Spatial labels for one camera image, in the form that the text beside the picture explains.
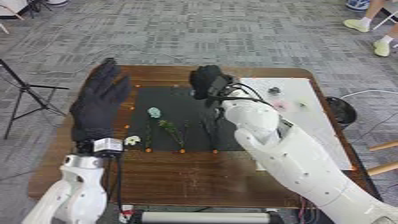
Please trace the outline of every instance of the person's foot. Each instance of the person's foot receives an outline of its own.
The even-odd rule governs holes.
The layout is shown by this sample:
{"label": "person's foot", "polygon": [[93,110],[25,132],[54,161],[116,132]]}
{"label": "person's foot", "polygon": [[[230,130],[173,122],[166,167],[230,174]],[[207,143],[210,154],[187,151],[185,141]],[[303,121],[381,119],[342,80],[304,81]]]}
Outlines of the person's foot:
{"label": "person's foot", "polygon": [[345,26],[352,29],[356,29],[359,32],[367,33],[370,32],[370,27],[363,25],[361,20],[349,19],[343,22]]}
{"label": "person's foot", "polygon": [[390,56],[390,43],[386,43],[384,41],[377,41],[374,43],[375,46],[375,54],[383,57]]}

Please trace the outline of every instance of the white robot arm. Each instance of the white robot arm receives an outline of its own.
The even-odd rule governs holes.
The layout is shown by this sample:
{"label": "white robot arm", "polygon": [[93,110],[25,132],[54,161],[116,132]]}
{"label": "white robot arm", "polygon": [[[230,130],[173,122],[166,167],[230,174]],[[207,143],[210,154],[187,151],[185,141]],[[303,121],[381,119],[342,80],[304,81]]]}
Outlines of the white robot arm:
{"label": "white robot arm", "polygon": [[223,101],[235,138],[285,187],[313,201],[338,224],[398,223],[398,209],[343,174],[322,144],[264,102],[235,90]]}
{"label": "white robot arm", "polygon": [[50,224],[54,218],[66,223],[95,224],[107,207],[102,186],[104,158],[123,152],[121,140],[95,142],[95,155],[68,155],[61,166],[63,179],[50,187],[24,224]]}

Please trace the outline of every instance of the black mat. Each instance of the black mat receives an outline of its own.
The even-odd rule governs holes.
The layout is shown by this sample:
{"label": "black mat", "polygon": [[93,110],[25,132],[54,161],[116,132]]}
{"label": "black mat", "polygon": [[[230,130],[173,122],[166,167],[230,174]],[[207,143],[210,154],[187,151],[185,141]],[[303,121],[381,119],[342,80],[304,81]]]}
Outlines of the black mat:
{"label": "black mat", "polygon": [[[157,107],[162,111],[160,119],[150,118],[148,109],[152,107]],[[132,125],[128,130],[128,136],[137,135],[143,139],[139,148],[144,149],[150,124],[153,151],[176,151],[182,149],[169,133],[159,126],[159,120],[168,120],[175,123],[182,135],[185,134],[185,123],[189,123],[184,147],[187,152],[212,151],[214,148],[221,151],[242,151],[244,149],[233,137],[233,133],[237,130],[235,125],[223,118],[217,122],[217,130],[214,123],[216,114],[216,107],[207,108],[205,101],[194,100],[189,88],[141,88],[136,100]]]}

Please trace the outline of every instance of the dark fabric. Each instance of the dark fabric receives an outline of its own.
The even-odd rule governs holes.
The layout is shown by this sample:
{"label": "dark fabric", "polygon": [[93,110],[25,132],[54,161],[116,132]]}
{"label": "dark fabric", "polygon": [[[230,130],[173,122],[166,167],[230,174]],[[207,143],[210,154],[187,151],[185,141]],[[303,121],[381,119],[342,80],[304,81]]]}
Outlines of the dark fabric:
{"label": "dark fabric", "polygon": [[232,82],[232,76],[223,74],[217,65],[201,66],[198,70],[191,72],[191,85],[194,89],[194,98],[198,100],[208,98],[208,90],[219,77],[226,80],[226,83]]}
{"label": "dark fabric", "polygon": [[79,100],[72,105],[73,141],[112,137],[116,113],[132,92],[128,76],[114,84],[120,71],[116,60],[105,59],[88,79]]}
{"label": "dark fabric", "polygon": [[[148,109],[157,107],[162,111],[160,119],[150,119]],[[185,122],[189,123],[187,137],[185,137],[185,150],[189,151],[212,151],[214,147],[217,150],[242,150],[242,147],[235,140],[235,125],[226,120],[219,121],[219,142],[212,145],[212,138],[203,128],[203,120],[207,120],[208,129],[216,130],[216,108],[205,107],[205,101],[198,101],[191,96],[189,88],[175,87],[146,87],[139,89],[136,110],[132,117],[132,125],[128,135],[141,136],[143,143],[139,148],[146,145],[146,126],[148,121],[152,125],[152,138],[153,150],[175,151],[180,150],[180,145],[173,140],[166,130],[159,127],[159,120],[168,120],[175,123],[178,130],[184,134]]]}

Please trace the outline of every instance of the wooden table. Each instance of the wooden table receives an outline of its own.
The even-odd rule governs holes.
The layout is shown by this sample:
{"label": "wooden table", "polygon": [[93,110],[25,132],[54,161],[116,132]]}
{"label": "wooden table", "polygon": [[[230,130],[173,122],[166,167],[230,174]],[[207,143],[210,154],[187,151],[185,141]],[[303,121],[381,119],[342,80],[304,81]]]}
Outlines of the wooden table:
{"label": "wooden table", "polygon": [[[127,137],[127,124],[132,119],[137,88],[141,86],[189,86],[189,74],[196,67],[185,66],[123,66],[123,73],[132,76],[134,92],[121,105],[114,124],[116,137]],[[352,180],[375,195],[375,186],[368,178],[356,152],[347,143],[331,109],[315,82],[313,74],[295,68],[233,68],[224,72],[240,77],[310,78],[329,120],[345,146],[354,171],[347,172]],[[40,198],[61,179],[59,166],[72,151],[72,117],[57,130],[41,166],[31,180],[29,196]],[[267,172],[256,172],[256,164],[248,152],[171,152],[125,153],[123,203],[184,206],[232,207],[297,207],[299,195],[281,186]]]}

